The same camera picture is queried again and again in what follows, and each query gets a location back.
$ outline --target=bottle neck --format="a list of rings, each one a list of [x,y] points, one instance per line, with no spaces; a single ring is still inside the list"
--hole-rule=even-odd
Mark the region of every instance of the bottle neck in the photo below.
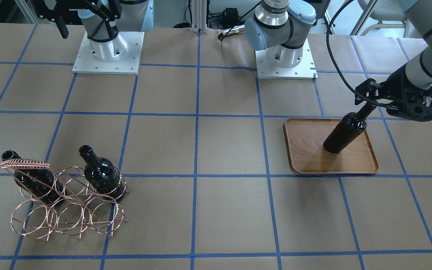
[[[91,168],[97,168],[101,166],[101,160],[93,152],[93,149],[89,145],[83,145],[79,148],[79,155],[84,159],[84,162]]]
[[[359,121],[364,121],[376,109],[377,106],[366,103],[355,115]]]

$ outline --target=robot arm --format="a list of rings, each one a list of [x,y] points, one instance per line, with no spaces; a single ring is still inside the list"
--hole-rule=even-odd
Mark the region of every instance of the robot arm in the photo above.
[[[61,36],[69,35],[62,12],[77,10],[86,32],[94,41],[111,41],[118,32],[145,32],[153,28],[154,0],[56,0],[50,9],[45,0],[33,0],[41,19],[54,22]]]
[[[428,47],[393,72],[385,82],[368,79],[356,91],[375,101],[389,99],[389,115],[425,122],[432,120],[432,0],[398,0]],[[356,96],[355,104],[362,99]]]

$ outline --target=metal base plate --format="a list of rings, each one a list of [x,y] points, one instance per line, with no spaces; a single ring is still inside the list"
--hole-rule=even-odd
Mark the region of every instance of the metal base plate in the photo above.
[[[84,33],[72,71],[83,74],[137,75],[143,48],[144,32],[120,32],[121,34],[124,35],[129,49],[126,58],[116,62],[102,62],[93,57],[90,41],[87,38],[88,35]]]
[[[294,68],[277,66],[274,61],[268,59],[266,51],[267,49],[264,51],[255,51],[258,78],[296,80],[312,80],[318,78],[307,39],[303,45],[303,57],[301,58],[301,62]]]

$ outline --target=wine bottle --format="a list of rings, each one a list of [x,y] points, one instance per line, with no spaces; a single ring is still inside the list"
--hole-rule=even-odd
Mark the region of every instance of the wine bottle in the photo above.
[[[21,157],[17,154],[17,152],[14,152],[12,150],[8,150],[4,152],[1,155],[2,161],[8,161],[9,159],[20,159]],[[14,180],[18,186],[21,188],[24,188],[26,190],[31,191],[34,196],[38,197],[44,204],[46,205],[52,205],[59,199],[61,199],[61,195],[56,192],[53,188],[50,188],[48,186],[54,187],[60,191],[63,192],[63,185],[59,183],[58,181],[55,182],[55,177],[53,173],[48,169],[20,169],[23,173],[27,174],[24,175],[19,171],[14,171],[14,176],[19,180]],[[35,179],[38,179],[42,183],[48,185],[45,186],[44,184],[36,181]]]
[[[125,188],[120,184],[120,173],[113,163],[104,157],[98,157],[89,145],[79,147],[79,155],[86,162],[84,176],[94,186],[97,193],[120,202],[125,197]]]

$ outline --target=blue joint cap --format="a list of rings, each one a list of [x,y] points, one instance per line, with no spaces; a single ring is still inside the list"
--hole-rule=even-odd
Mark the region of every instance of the blue joint cap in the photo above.
[[[101,3],[106,6],[108,4],[108,0],[101,0]],[[90,10],[78,10],[78,16],[81,20],[89,19],[94,15],[96,14],[92,13]]]
[[[316,10],[310,3],[303,0],[292,0],[288,5],[288,12],[305,24],[314,24],[316,21]]]
[[[255,51],[262,51],[268,48],[261,28],[253,18],[249,18],[244,23],[246,39],[251,48]]]

